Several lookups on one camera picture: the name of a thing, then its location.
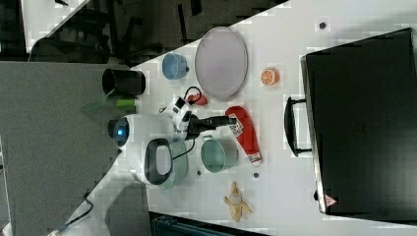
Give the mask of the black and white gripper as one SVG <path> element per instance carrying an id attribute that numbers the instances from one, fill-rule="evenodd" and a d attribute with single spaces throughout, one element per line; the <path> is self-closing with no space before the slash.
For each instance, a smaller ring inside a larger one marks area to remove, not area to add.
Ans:
<path id="1" fill-rule="evenodd" d="M 169 116 L 174 125 L 175 141 L 187 141 L 196 139 L 200 133 L 208 130 L 216 130 L 221 127 L 235 126 L 236 123 L 212 124 L 199 119 L 192 113 L 191 104 L 180 96 L 175 95 L 172 101 L 162 109 L 164 116 Z M 212 116 L 211 122 L 229 122 L 228 116 Z"/>

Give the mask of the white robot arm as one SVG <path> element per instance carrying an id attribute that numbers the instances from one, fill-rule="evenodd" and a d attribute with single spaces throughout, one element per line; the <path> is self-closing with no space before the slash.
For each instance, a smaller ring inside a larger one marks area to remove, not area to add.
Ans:
<path id="1" fill-rule="evenodd" d="M 172 159 L 171 145 L 196 139 L 205 131 L 237 123 L 236 118 L 212 116 L 200 119 L 193 114 L 191 102 L 175 95 L 159 113 L 129 114 L 110 120 L 109 136 L 128 158 L 129 168 L 142 183 L 161 185 L 171 175 L 157 170 L 157 151 L 165 150 Z"/>

